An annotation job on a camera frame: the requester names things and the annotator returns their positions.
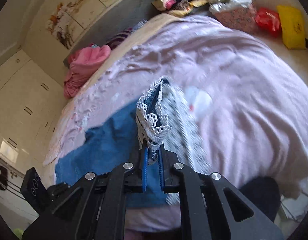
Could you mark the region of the blue denim pants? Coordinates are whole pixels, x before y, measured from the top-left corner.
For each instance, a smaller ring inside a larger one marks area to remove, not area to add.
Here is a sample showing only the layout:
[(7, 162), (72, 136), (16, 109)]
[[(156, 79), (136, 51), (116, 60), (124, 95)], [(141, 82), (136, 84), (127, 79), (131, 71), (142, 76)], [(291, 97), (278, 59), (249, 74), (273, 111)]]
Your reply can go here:
[(127, 197), (129, 208), (160, 207), (179, 203), (176, 193), (160, 188), (158, 148), (174, 152), (180, 162), (196, 172), (211, 173), (202, 138), (188, 110), (183, 91), (162, 77), (138, 100), (121, 108), (101, 126), (85, 133), (82, 146), (60, 158), (55, 165), (56, 183), (74, 185), (87, 172), (105, 174), (128, 160), (130, 154), (148, 148), (145, 193)]

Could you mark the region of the pink cloud-print quilt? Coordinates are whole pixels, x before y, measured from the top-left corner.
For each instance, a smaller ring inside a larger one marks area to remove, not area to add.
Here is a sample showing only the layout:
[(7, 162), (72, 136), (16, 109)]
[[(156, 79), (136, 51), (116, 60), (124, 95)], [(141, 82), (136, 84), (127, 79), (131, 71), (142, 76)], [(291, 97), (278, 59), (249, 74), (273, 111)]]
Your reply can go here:
[(133, 47), (63, 110), (44, 161), (55, 165), (85, 133), (166, 78), (185, 95), (211, 172), (218, 172), (275, 220), (281, 197), (308, 181), (308, 87), (265, 43), (207, 16), (164, 26)]

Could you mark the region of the peach floral bed sheet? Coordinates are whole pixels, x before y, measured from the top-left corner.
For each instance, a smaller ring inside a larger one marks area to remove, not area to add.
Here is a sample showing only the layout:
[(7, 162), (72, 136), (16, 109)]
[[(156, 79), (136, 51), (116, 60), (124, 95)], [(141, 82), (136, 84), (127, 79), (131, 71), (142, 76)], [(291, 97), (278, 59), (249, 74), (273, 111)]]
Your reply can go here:
[(121, 59), (129, 50), (146, 42), (149, 38), (159, 32), (164, 26), (180, 21), (181, 18), (169, 14), (160, 14), (151, 18), (143, 27), (136, 30), (121, 45), (111, 52), (110, 57), (101, 65), (101, 67), (89, 78), (89, 80), (81, 87), (76, 96), (79, 96), (89, 87), (93, 86), (99, 77), (111, 68), (111, 66)]

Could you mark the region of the pink crumpled blanket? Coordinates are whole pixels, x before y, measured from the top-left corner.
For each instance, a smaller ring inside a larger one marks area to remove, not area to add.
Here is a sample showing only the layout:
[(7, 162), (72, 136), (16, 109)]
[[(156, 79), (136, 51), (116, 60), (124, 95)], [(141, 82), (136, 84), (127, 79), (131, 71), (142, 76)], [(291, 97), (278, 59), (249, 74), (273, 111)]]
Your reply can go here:
[(74, 98), (110, 54), (111, 49), (108, 45), (85, 47), (72, 54), (69, 58), (69, 70), (63, 82), (64, 97)]

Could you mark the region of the purple striped pillow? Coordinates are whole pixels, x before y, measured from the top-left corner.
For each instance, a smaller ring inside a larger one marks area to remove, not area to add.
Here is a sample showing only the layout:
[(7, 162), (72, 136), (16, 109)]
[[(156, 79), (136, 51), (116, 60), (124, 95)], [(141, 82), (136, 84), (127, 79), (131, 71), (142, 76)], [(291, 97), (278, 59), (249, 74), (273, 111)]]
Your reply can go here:
[(110, 47), (111, 50), (117, 48), (121, 43), (123, 43), (131, 34), (133, 33), (132, 28), (127, 28), (114, 37), (112, 37), (106, 45)]

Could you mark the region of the grey quilted headboard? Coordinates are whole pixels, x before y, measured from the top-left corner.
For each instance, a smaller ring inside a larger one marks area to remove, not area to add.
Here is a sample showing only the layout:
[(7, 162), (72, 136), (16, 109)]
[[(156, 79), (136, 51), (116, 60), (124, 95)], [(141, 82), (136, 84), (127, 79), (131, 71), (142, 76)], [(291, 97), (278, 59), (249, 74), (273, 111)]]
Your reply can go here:
[(105, 45), (119, 32), (134, 27), (142, 20), (150, 20), (158, 15), (158, 10), (152, 4), (153, 0), (121, 0), (107, 9), (79, 36), (70, 49), (69, 54), (94, 43)]

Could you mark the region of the red plastic bag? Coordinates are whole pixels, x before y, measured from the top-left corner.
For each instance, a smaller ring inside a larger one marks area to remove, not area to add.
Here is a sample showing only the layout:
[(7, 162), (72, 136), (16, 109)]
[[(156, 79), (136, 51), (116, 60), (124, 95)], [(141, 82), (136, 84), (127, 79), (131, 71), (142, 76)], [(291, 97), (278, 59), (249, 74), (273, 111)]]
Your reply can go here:
[(259, 29), (266, 31), (272, 37), (280, 37), (282, 34), (279, 14), (273, 10), (264, 7), (259, 8), (255, 22)]

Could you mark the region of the yellow bag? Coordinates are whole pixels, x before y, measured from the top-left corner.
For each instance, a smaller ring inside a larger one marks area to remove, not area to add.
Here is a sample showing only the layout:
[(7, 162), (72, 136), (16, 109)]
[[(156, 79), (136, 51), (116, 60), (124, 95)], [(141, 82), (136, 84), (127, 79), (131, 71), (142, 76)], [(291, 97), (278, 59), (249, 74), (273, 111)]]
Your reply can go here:
[(305, 26), (300, 10), (278, 5), (277, 11), (282, 27), (282, 41), (288, 49), (305, 49)]

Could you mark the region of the wall painting panels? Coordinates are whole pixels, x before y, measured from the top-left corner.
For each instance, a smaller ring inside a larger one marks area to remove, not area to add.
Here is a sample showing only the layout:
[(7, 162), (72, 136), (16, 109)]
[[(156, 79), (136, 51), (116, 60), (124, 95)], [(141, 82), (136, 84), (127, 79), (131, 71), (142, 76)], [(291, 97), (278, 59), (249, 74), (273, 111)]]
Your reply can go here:
[(47, 31), (66, 49), (107, 8), (119, 0), (53, 0)]

